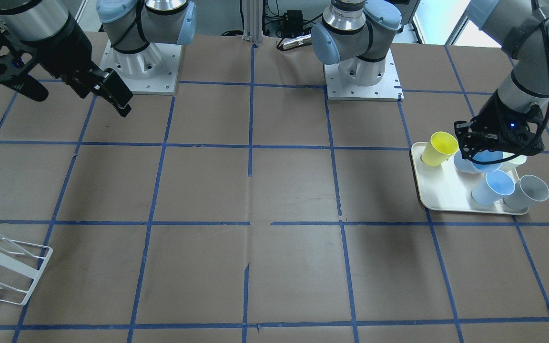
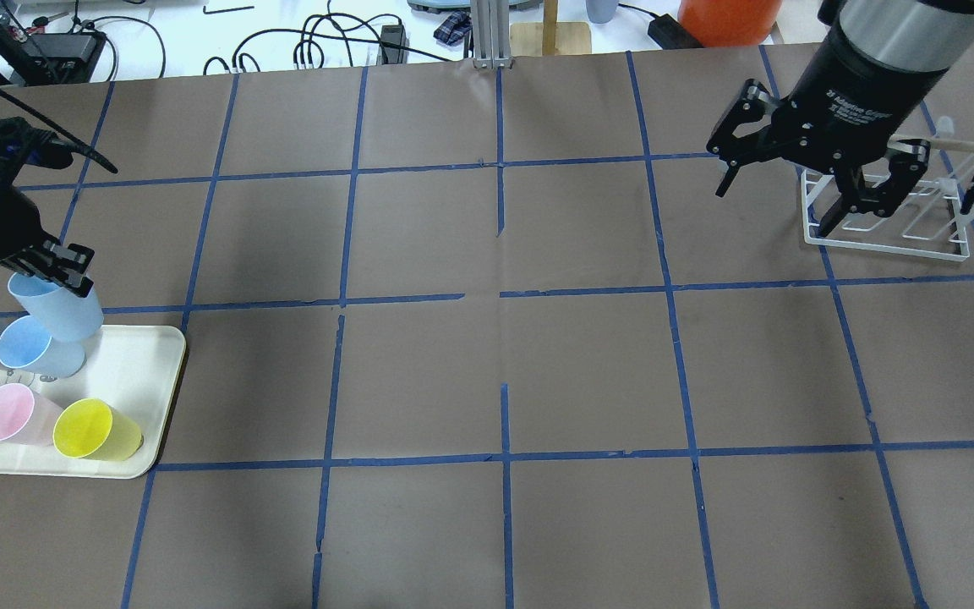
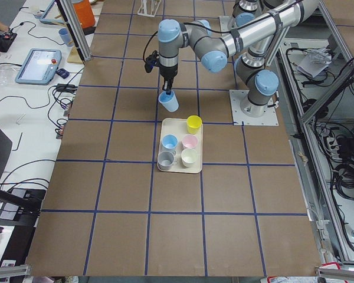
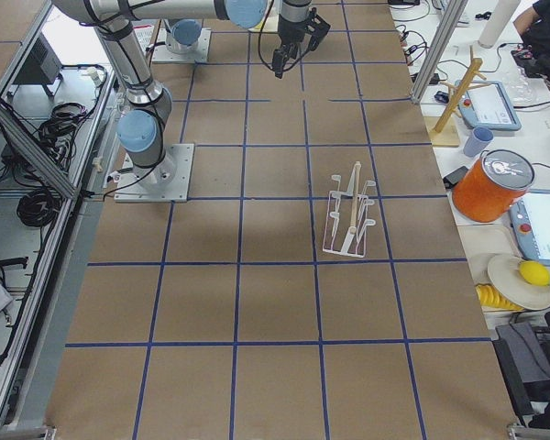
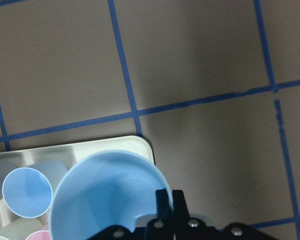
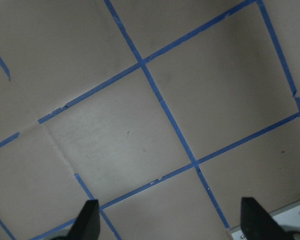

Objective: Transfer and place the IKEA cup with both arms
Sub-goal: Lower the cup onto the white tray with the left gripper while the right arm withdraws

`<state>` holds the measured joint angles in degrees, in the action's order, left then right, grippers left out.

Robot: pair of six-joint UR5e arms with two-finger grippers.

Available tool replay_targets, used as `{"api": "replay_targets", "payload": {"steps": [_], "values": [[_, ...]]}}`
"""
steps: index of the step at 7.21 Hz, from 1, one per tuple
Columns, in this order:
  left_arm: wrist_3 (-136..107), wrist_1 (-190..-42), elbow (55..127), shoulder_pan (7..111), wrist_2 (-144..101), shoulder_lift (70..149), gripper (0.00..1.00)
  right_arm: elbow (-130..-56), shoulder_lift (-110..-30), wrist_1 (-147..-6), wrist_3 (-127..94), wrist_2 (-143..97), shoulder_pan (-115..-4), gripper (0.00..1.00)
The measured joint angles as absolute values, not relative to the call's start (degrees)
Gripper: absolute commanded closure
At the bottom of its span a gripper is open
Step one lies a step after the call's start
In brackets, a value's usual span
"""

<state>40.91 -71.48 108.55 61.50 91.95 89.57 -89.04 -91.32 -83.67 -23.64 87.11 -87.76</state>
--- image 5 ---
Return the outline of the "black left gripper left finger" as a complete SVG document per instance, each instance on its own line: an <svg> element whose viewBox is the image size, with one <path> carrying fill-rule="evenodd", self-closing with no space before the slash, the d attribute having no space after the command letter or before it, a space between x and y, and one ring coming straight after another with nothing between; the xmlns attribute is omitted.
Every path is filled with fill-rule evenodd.
<svg viewBox="0 0 300 240"><path fill-rule="evenodd" d="M174 239L172 208L166 189L155 191L156 217L133 232L121 225L112 225L93 235L91 240L172 240Z"/></svg>

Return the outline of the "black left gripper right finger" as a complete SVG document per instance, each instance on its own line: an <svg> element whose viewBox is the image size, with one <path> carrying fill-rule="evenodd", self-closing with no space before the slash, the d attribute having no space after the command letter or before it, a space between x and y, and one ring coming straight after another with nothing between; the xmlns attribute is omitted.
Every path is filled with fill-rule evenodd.
<svg viewBox="0 0 300 240"><path fill-rule="evenodd" d="M231 223L219 231L202 219L191 217L184 192L173 190L173 220L177 240L273 240L274 237L242 223Z"/></svg>

